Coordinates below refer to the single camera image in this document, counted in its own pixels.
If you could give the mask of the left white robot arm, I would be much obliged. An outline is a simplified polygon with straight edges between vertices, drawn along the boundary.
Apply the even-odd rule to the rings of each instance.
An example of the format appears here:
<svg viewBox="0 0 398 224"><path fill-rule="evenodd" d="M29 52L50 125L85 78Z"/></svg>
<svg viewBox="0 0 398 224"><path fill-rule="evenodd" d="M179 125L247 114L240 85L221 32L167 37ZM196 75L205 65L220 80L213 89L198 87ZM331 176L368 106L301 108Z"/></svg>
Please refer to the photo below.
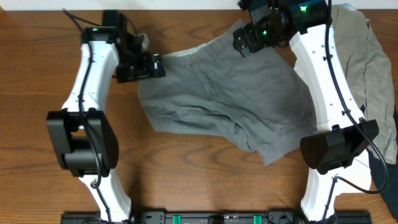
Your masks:
<svg viewBox="0 0 398 224"><path fill-rule="evenodd" d="M81 61L72 91L46 123L60 167L83 182L96 213L64 213L61 223L137 223L132 200L116 171L119 144L106 118L112 78L134 82L165 75L162 57L147 52L146 34L115 26L88 27L81 34Z"/></svg>

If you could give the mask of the grey shorts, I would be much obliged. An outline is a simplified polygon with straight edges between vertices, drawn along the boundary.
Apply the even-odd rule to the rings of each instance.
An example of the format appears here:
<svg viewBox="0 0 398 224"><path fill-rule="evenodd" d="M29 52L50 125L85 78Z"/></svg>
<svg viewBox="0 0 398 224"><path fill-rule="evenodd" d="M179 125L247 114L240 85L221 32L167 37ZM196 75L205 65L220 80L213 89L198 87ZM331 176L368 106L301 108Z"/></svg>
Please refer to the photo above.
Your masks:
<svg viewBox="0 0 398 224"><path fill-rule="evenodd" d="M199 46L164 55L165 76L139 82L153 129L221 136L269 165L317 130L306 83L273 48L243 57L233 47L236 21Z"/></svg>

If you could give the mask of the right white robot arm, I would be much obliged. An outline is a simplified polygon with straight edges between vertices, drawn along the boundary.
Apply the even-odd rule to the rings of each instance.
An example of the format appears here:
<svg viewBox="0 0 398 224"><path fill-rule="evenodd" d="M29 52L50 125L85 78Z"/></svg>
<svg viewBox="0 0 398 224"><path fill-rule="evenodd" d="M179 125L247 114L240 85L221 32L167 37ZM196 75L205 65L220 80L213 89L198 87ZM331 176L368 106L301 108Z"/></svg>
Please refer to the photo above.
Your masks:
<svg viewBox="0 0 398 224"><path fill-rule="evenodd" d="M265 47L289 46L315 107L317 133L300 140L308 165L298 215L282 223L371 223L368 212L337 212L341 194L370 193L368 149L379 127L367 120L346 82L334 41L329 1L260 1L259 17L233 33L234 48L247 57Z"/></svg>

